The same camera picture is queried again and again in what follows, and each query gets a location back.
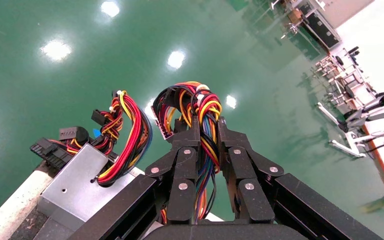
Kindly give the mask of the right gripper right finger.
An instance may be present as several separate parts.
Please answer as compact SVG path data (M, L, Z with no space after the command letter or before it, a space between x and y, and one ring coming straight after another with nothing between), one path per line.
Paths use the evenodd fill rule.
M218 123L234 235L243 240L377 240L379 236Z

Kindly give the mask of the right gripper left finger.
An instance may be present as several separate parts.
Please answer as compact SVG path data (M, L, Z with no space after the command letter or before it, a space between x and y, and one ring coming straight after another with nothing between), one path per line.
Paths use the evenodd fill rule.
M200 130L170 137L171 149L76 230L71 240L171 240L196 222Z

